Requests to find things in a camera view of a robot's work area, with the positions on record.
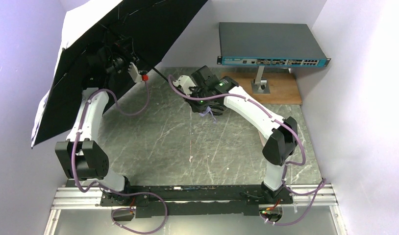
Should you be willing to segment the lilac umbrella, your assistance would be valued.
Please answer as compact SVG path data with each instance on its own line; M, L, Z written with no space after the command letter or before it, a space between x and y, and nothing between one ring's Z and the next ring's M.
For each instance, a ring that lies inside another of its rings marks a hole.
M108 88L123 96L134 85L129 65L149 71L159 64L204 5L203 0L90 0L68 11L31 146L72 129L84 89Z

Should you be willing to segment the pink umbrella case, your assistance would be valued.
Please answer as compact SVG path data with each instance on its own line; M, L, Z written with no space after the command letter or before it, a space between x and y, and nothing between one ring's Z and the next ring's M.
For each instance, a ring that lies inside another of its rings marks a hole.
M265 137L263 136L263 134L260 131L258 131L258 135L259 135L262 146L265 146L267 140L265 139Z

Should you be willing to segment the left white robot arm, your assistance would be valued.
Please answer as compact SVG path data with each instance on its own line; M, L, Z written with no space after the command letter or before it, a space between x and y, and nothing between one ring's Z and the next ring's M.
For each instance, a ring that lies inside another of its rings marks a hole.
M129 39L91 42L56 76L53 97L58 114L53 120L71 131L55 152L79 188L87 181L109 193L126 193L128 179L109 169L97 139L103 113L142 80L135 61Z

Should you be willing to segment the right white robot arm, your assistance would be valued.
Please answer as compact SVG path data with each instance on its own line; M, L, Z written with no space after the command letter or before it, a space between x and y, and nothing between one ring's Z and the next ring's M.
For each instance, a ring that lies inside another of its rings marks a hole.
M194 112L205 113L211 104L225 106L246 119L262 135L265 144L262 150L267 160L263 185L273 195L283 187L282 175L286 161L297 146L297 131L294 118L283 118L261 106L234 79L218 78L208 66L203 66L190 76L182 75L173 84L189 96L187 100Z

